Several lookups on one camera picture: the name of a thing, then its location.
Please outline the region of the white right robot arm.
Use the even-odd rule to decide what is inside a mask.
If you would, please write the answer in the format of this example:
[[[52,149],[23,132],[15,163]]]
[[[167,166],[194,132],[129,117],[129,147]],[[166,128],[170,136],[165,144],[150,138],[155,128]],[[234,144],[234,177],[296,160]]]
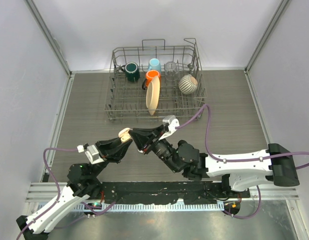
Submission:
[[[296,187],[300,181],[294,159],[278,143],[267,149],[244,154],[215,156],[200,152],[185,140],[177,148],[167,141],[167,125],[157,128],[133,128],[128,131],[137,150],[153,152],[172,172],[191,181],[221,177],[220,191],[230,198],[250,187],[273,183],[277,187]]]

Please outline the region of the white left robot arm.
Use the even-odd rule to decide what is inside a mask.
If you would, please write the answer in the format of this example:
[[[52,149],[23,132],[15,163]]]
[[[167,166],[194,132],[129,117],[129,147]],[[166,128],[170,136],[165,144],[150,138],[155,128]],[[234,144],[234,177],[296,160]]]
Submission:
[[[119,163],[126,155],[132,139],[121,137],[101,140],[92,145],[78,145],[72,152],[84,153],[88,163],[70,166],[66,186],[54,181],[57,194],[43,208],[31,215],[21,215],[16,222],[20,229],[17,239],[46,240],[57,223],[77,204],[100,196],[102,183],[98,175],[109,163]]]

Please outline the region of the pink earbud charging case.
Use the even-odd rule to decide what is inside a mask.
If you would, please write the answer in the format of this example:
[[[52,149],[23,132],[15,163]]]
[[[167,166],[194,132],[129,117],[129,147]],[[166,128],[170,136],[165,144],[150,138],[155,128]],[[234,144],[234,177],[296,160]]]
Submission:
[[[129,134],[129,131],[131,130],[131,128],[126,127],[124,129],[122,129],[119,133],[118,133],[118,137],[120,138],[120,141],[122,143],[127,142],[128,140],[131,140],[132,137]]]

